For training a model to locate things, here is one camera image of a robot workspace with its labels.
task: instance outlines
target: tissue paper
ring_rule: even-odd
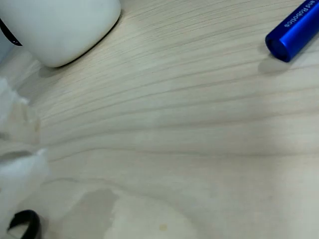
[[[0,79],[0,238],[18,204],[48,174],[45,150],[39,149],[40,121],[28,101]]]

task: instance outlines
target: blue cylinder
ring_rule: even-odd
[[[266,36],[278,59],[289,62],[319,31],[319,0],[306,0]]]

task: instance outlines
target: table surface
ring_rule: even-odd
[[[21,208],[45,239],[318,238],[319,41],[265,35],[299,0],[123,0],[58,69],[0,66],[42,119],[52,173]]]

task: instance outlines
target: black handle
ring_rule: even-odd
[[[41,239],[41,222],[39,215],[32,210],[25,210],[15,214],[8,230],[18,225],[29,223],[21,239]]]
[[[21,43],[13,36],[13,34],[9,31],[7,26],[3,23],[0,19],[0,29],[2,30],[3,34],[8,38],[8,40],[16,46],[22,46]]]

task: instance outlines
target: white mug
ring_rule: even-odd
[[[119,0],[0,0],[4,34],[49,67],[65,65],[89,50],[120,13]]]

